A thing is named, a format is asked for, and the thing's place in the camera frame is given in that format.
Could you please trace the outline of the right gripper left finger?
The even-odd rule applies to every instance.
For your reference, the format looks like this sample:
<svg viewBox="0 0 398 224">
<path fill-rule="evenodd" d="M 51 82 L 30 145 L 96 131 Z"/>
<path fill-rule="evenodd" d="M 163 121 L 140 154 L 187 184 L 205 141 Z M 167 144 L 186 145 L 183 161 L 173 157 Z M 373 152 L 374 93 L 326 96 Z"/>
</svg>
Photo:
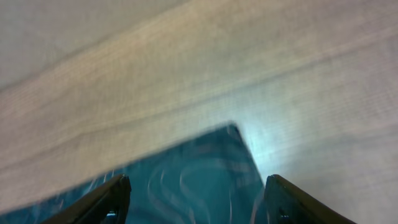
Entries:
<svg viewBox="0 0 398 224">
<path fill-rule="evenodd" d="M 125 224 L 130 204 L 129 177 L 120 174 L 83 196 L 44 224 Z"/>
</svg>

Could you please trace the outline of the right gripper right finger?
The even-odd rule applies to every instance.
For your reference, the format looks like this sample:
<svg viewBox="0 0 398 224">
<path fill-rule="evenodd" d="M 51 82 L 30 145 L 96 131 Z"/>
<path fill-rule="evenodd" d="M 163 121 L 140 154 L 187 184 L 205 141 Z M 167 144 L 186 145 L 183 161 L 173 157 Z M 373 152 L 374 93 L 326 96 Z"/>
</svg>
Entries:
<svg viewBox="0 0 398 224">
<path fill-rule="evenodd" d="M 264 200 L 268 224 L 354 224 L 277 174 L 267 178 Z"/>
</svg>

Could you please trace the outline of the black orange patterned jersey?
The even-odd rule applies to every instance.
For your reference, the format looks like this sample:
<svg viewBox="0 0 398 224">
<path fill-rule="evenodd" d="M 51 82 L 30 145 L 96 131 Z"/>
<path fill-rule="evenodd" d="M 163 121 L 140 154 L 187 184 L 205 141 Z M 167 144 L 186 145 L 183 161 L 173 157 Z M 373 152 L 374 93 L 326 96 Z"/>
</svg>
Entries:
<svg viewBox="0 0 398 224">
<path fill-rule="evenodd" d="M 3 214 L 1 222 L 40 223 L 118 174 L 131 183 L 128 223 L 267 222 L 262 179 L 233 124 Z"/>
</svg>

